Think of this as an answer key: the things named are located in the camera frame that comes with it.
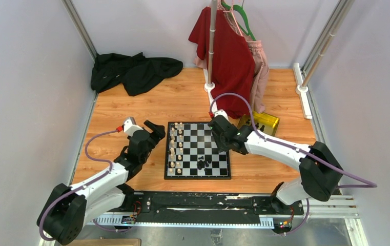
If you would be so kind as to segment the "black white chess board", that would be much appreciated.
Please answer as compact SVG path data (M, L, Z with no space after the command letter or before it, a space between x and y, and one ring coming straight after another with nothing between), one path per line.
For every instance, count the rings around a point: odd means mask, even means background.
M182 174L167 175L167 145L169 143L169 122L167 129L167 143L165 148L166 180L197 180L197 179L231 179L231 159L229 152L219 152L207 122L186 121L183 124L183 164ZM212 163L208 168L197 169L197 161L201 156L211 156Z

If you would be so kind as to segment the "yellow metal tin box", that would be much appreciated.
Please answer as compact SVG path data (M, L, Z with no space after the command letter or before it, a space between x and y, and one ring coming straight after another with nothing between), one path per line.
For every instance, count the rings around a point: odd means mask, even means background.
M265 112L258 113L256 111L253 111L253 116L254 116L254 122L256 128L270 136L275 136L280 119L279 117L267 114ZM240 128L242 126L251 126L252 121L250 115L244 115L240 118L237 128Z

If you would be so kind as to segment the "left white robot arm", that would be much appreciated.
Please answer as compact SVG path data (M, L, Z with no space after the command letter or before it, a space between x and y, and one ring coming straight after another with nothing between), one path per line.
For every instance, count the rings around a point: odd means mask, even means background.
M106 162L108 167L81 182L70 186L60 183L53 188L36 222L43 240L70 244L87 223L101 214L115 208L127 212L134 207L134 190L127 181L142 170L152 150L166 136L163 125L148 120L144 124L141 127L133 117L128 117L121 126L108 132L124 132L129 140L114 161L88 153L89 144L107 132L87 142L85 155L93 161Z

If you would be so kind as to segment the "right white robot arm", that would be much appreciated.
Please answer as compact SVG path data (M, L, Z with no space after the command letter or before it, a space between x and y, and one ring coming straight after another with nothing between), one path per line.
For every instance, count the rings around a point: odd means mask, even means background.
M213 117L208 126L219 150L264 156L299 172L299 178L281 182L271 193L270 207L277 214L283 214L291 204L303 199L328 201L342 177L341 165L322 142L298 144L252 126L237 128L223 115Z

